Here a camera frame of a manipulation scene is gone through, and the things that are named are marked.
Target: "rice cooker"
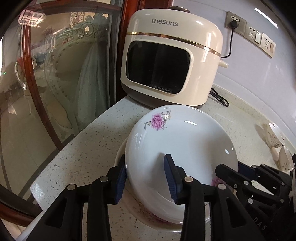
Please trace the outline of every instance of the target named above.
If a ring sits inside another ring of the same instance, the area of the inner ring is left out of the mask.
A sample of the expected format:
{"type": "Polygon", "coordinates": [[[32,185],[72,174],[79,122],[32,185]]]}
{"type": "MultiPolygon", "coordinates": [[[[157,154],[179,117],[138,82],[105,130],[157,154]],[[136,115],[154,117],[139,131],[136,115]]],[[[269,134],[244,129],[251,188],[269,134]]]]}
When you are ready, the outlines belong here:
{"type": "Polygon", "coordinates": [[[126,33],[122,87],[146,106],[201,107],[218,66],[228,67],[220,59],[222,44],[219,28],[187,9],[139,10],[132,15],[126,33]]]}

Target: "wooden door frame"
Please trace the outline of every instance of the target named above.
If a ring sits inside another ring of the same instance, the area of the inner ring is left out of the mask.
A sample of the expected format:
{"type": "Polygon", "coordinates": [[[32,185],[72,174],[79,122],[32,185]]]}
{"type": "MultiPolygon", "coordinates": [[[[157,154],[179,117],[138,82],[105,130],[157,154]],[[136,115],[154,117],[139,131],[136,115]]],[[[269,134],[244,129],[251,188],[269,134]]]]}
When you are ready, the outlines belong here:
{"type": "Polygon", "coordinates": [[[147,8],[168,8],[172,5],[173,0],[125,0],[122,17],[119,26],[119,35],[118,35],[118,46],[117,46],[117,64],[116,64],[116,102],[120,101],[126,96],[124,92],[121,81],[121,64],[122,64],[122,55],[124,40],[126,37],[126,31],[128,29],[128,23],[131,19],[131,16],[138,10],[147,9],[147,8]]]}
{"type": "Polygon", "coordinates": [[[27,85],[29,87],[29,91],[34,102],[35,108],[38,112],[38,115],[52,139],[53,143],[57,147],[59,151],[64,148],[63,143],[60,141],[57,133],[55,132],[50,119],[46,113],[44,105],[42,103],[37,83],[35,80],[34,69],[32,65],[32,55],[31,55],[31,27],[28,25],[24,25],[22,31],[22,60],[24,63],[24,72],[26,76],[27,85]]]}
{"type": "Polygon", "coordinates": [[[64,12],[96,12],[104,10],[106,13],[120,12],[121,7],[89,0],[55,0],[28,6],[27,10],[52,15],[64,12]]]}
{"type": "Polygon", "coordinates": [[[39,205],[29,203],[0,185],[0,217],[27,227],[42,212],[39,205]]]}

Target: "rice cooker handle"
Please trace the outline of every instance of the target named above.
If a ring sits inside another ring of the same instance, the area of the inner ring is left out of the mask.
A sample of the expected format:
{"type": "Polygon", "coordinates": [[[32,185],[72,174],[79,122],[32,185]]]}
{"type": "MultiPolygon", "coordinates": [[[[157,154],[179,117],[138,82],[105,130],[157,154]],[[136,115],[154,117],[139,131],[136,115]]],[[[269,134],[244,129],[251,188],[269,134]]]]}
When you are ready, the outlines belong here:
{"type": "Polygon", "coordinates": [[[170,6],[168,7],[168,9],[190,13],[190,11],[187,8],[179,7],[179,6],[170,6]]]}
{"type": "Polygon", "coordinates": [[[228,63],[224,62],[223,60],[219,59],[219,66],[223,67],[223,68],[228,68],[228,63]]]}

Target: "rice cooker display window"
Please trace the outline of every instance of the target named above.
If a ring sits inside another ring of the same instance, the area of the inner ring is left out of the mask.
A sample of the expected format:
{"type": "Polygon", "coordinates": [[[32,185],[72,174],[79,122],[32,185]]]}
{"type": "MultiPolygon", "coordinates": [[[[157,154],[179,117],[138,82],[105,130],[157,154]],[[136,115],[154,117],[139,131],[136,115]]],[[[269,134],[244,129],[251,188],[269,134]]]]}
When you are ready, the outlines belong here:
{"type": "Polygon", "coordinates": [[[189,64],[190,55],[184,49],[133,41],[128,48],[126,74],[133,82],[177,94],[185,83],[189,64]]]}

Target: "stacked plate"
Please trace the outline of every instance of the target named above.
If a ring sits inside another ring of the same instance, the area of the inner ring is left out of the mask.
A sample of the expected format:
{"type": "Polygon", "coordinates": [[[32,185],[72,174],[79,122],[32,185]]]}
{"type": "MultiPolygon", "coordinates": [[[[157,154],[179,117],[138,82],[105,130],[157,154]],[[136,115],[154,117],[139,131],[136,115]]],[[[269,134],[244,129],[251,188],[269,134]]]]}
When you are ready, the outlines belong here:
{"type": "MultiPolygon", "coordinates": [[[[115,161],[125,153],[128,182],[122,200],[137,219],[155,229],[180,232],[183,223],[185,206],[171,199],[163,169],[166,154],[187,175],[207,185],[217,183],[215,168],[221,163],[238,171],[227,133],[193,107],[168,105],[152,110],[136,123],[125,142],[115,161]]],[[[208,205],[205,211],[207,221],[208,205]]]]}

